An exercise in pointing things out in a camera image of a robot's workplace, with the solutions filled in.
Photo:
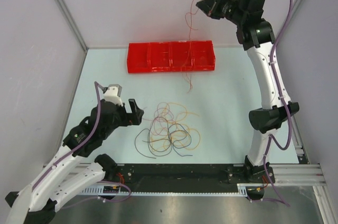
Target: red plastic tray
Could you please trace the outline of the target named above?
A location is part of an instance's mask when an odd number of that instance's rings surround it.
[[[213,71],[215,54],[212,41],[130,43],[127,67],[128,73]]]

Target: white wall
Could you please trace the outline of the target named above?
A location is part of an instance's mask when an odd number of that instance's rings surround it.
[[[90,48],[127,46],[129,42],[187,40],[185,13],[192,0],[65,0]],[[288,0],[266,0],[264,17],[278,32]],[[213,40],[214,45],[237,45],[236,27],[199,12],[192,39]]]
[[[0,0],[0,223],[4,198],[49,161],[85,54],[54,0]]]
[[[320,163],[338,209],[338,0],[304,0],[278,48],[288,92],[313,163]]]

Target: black wire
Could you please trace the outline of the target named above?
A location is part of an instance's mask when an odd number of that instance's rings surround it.
[[[161,139],[157,139],[157,140],[151,141],[151,130],[152,130],[152,128],[153,128],[153,126],[154,126],[154,123],[155,123],[155,121],[156,121],[157,119],[163,119],[163,120],[167,123],[167,135],[166,135],[165,138],[161,138]],[[170,129],[171,129],[174,125],[176,125],[176,130],[174,130],[173,132],[170,132]],[[150,151],[150,153],[151,153],[152,155],[154,155],[154,156],[156,156],[156,157],[167,156],[167,155],[169,155],[169,154],[172,152],[172,150],[174,150],[174,151],[176,152],[176,154],[178,154],[178,155],[181,156],[181,157],[192,156],[191,154],[182,155],[182,154],[180,154],[180,153],[176,150],[176,149],[182,149],[182,148],[185,148],[185,147],[188,147],[188,146],[191,145],[191,143],[192,143],[192,137],[191,137],[190,133],[183,127],[183,125],[181,125],[181,124],[179,124],[179,123],[175,123],[175,124],[172,124],[171,126],[169,126],[168,120],[167,120],[166,118],[160,117],[160,116],[157,116],[157,117],[154,118],[154,120],[152,121],[152,123],[151,123],[151,125],[150,125],[150,128],[144,128],[144,129],[141,130],[141,131],[139,132],[139,134],[137,134],[137,136],[135,137],[135,140],[134,140],[135,149],[136,149],[136,151],[137,151],[139,154],[141,154],[142,156],[147,157],[147,158],[156,159],[155,157],[151,157],[151,156],[144,155],[143,153],[141,153],[141,152],[137,149],[136,140],[137,140],[137,138],[139,137],[139,135],[140,135],[143,131],[145,131],[145,130],[148,131],[148,135],[147,135],[148,140],[147,140],[147,141],[143,141],[143,142],[147,143],[148,149],[149,149],[149,151]],[[172,134],[174,134],[174,133],[176,133],[176,132],[184,132],[184,133],[185,133],[185,137],[184,137],[184,138],[181,138],[181,139],[176,139],[176,140],[173,141],[173,140],[172,140]],[[189,143],[188,143],[187,145],[181,146],[181,147],[178,147],[178,146],[175,145],[175,142],[183,141],[183,140],[185,140],[187,137],[188,137],[189,140],[190,140]],[[167,148],[165,148],[164,150],[162,150],[162,151],[156,150],[155,148],[153,148],[153,146],[152,146],[151,143],[159,142],[159,141],[169,141],[169,146],[168,146]],[[165,154],[157,155],[157,154],[154,153],[154,152],[164,153],[164,152],[166,152],[166,151],[168,151],[168,150],[169,150],[169,152],[167,152],[167,153],[165,153]]]

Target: light blue table surface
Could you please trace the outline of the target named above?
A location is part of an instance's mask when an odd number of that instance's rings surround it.
[[[215,71],[192,73],[193,90],[187,94],[189,84],[182,73],[128,74],[127,49],[89,50],[75,94],[67,126],[69,130],[80,123],[97,105],[94,81],[103,86],[117,83],[123,87],[121,98],[130,111],[128,99],[134,98],[145,108],[145,118],[153,114],[160,102],[177,102],[199,117],[188,116],[185,124],[196,128],[201,143],[196,150],[180,150],[165,157],[150,159],[141,156],[134,147],[135,136],[149,121],[140,126],[120,127],[93,151],[85,162],[107,153],[117,163],[243,163],[248,154],[254,129],[248,114],[261,107],[261,97],[254,68],[242,48],[215,48]],[[278,131],[277,139],[285,144],[287,123]],[[139,139],[138,148],[149,155],[146,133]],[[271,163],[298,163],[293,143],[286,151],[274,144],[270,151]]]

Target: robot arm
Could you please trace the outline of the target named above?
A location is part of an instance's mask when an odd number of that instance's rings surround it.
[[[104,99],[92,109],[90,116],[70,130],[53,159],[31,183],[32,192],[25,224],[49,223],[55,213],[83,189],[103,179],[111,180],[115,177],[117,164],[104,154],[99,155],[82,173],[62,183],[72,169],[100,147],[116,128],[139,125],[142,121],[144,112],[137,107],[134,99],[129,100],[132,113],[126,112],[125,104],[120,98],[120,85],[109,85],[102,90]],[[7,203],[12,206],[20,193],[22,192],[9,193]]]
[[[272,54],[272,59],[270,57],[275,36],[270,23],[262,18],[264,2],[265,0],[202,0],[196,4],[208,17],[217,20],[226,18],[237,26],[238,42],[247,51],[256,72],[262,108],[249,113],[250,123],[255,129],[251,149],[245,159],[249,177],[257,174],[261,176],[264,172],[263,156],[269,135],[275,135],[287,119],[282,98],[291,115],[299,111],[298,103],[291,102],[281,80],[276,53]],[[272,64],[279,78],[282,96],[279,96]]]

